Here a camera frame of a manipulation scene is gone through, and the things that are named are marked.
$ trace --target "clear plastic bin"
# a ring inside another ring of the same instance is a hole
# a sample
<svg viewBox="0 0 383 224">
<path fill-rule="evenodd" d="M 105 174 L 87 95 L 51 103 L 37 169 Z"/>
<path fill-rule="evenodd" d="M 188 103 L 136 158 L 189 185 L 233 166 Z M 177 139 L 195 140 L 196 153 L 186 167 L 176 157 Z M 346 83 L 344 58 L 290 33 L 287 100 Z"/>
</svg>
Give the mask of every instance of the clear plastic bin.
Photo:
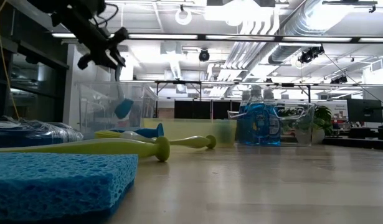
<svg viewBox="0 0 383 224">
<path fill-rule="evenodd" d="M 314 103 L 275 102 L 276 116 L 280 121 L 279 146 L 310 146 L 313 133 Z M 229 119 L 242 119 L 244 114 L 228 111 Z M 237 127 L 235 136 L 238 139 L 242 131 Z"/>
<path fill-rule="evenodd" d="M 79 83 L 80 131 L 85 139 L 112 128 L 139 128 L 152 118 L 158 97 L 144 83 Z"/>
<path fill-rule="evenodd" d="M 144 128 L 156 128 L 162 123 L 164 135 L 170 140 L 191 136 L 213 135 L 216 147 L 233 147 L 235 121 L 221 119 L 143 119 Z"/>
</svg>

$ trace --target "security camera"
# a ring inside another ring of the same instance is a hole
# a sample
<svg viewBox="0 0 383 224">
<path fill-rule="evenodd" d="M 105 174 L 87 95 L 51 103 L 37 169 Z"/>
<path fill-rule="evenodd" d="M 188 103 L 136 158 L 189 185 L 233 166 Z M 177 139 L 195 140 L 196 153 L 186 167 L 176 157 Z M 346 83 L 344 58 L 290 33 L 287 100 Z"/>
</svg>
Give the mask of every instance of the security camera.
<svg viewBox="0 0 383 224">
<path fill-rule="evenodd" d="M 207 49 L 202 49 L 201 53 L 199 53 L 199 61 L 200 62 L 206 62 L 209 60 L 209 53 Z"/>
</svg>

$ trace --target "wooden table surface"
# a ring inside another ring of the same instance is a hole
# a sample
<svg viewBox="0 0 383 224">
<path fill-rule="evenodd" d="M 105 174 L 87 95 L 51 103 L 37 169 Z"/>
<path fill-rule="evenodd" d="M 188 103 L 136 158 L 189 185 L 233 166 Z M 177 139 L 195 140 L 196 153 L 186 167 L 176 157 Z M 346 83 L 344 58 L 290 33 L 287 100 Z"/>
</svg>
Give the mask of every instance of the wooden table surface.
<svg viewBox="0 0 383 224">
<path fill-rule="evenodd" d="M 108 223 L 383 223 L 383 151 L 172 147 L 139 162 Z"/>
</svg>

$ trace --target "blue sponge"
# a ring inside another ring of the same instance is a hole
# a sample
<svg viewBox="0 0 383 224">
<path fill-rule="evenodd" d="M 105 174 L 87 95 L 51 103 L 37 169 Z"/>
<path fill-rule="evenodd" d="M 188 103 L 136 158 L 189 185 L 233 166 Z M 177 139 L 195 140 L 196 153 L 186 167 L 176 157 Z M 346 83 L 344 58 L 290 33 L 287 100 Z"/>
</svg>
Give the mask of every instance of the blue sponge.
<svg viewBox="0 0 383 224">
<path fill-rule="evenodd" d="M 133 185 L 137 159 L 137 155 L 0 153 L 0 222 L 110 215 Z"/>
</svg>

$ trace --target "blue bottle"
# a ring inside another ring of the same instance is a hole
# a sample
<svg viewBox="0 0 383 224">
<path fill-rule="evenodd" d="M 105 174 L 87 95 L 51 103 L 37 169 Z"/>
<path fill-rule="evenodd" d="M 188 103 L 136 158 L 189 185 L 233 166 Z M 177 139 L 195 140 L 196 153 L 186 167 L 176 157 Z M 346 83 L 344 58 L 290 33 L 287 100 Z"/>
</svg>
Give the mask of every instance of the blue bottle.
<svg viewBox="0 0 383 224">
<path fill-rule="evenodd" d="M 263 99 L 265 109 L 269 114 L 269 135 L 267 144 L 279 146 L 281 140 L 280 119 L 277 117 L 278 108 L 277 104 L 274 102 L 273 90 L 270 87 L 264 89 Z"/>
<path fill-rule="evenodd" d="M 250 98 L 250 91 L 244 90 L 242 92 L 242 101 L 240 104 L 239 114 L 244 114 L 248 110 L 248 102 Z M 239 143 L 245 141 L 245 127 L 244 127 L 244 115 L 241 115 L 237 118 L 237 129 L 235 131 L 235 140 Z"/>
<path fill-rule="evenodd" d="M 244 144 L 267 145 L 269 137 L 269 113 L 262 99 L 262 89 L 253 85 L 244 116 Z"/>
</svg>

